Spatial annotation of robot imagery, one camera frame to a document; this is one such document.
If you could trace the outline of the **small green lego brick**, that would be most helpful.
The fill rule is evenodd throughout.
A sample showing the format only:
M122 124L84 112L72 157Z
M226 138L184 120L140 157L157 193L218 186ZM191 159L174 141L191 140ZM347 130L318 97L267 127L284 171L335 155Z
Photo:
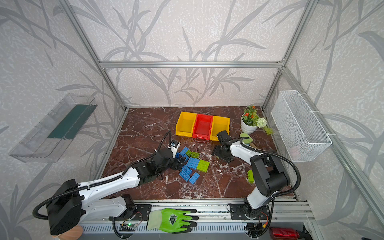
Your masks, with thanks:
M192 152L191 153L191 157L194 158L194 159L199 159L200 158L200 153Z

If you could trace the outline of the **large green lego plate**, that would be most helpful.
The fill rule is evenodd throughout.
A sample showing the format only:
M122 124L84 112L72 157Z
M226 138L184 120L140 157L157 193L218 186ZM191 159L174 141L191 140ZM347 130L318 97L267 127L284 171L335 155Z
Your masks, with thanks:
M210 166L210 162L204 161L204 160L200 160L198 165L197 165L197 167L196 167L196 169L198 171L206 173L208 171L209 166Z

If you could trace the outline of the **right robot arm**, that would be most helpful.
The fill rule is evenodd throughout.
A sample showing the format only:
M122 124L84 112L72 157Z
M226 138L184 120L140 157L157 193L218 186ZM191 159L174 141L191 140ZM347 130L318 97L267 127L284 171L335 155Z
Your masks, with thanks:
M239 158L252 167L255 189L245 198L244 209L250 216L252 212L262 207L276 197L288 195L298 189L301 183L301 174L298 167L289 159L273 152L253 148L244 143L244 138L233 139L227 131L217 134L220 142L215 146L213 155L226 163ZM295 185L287 191L283 188L290 185L291 180L283 163L290 165L296 173Z

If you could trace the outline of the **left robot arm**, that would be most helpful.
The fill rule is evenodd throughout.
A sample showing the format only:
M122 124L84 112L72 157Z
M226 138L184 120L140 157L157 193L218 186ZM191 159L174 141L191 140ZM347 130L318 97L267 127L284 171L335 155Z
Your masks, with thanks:
M129 195L107 199L119 191L151 183L168 169L180 171L186 157L163 149L130 164L124 171L99 180L64 182L49 199L33 209L33 217L47 220L51 235L63 234L79 223L108 218L121 221L134 217L138 209Z

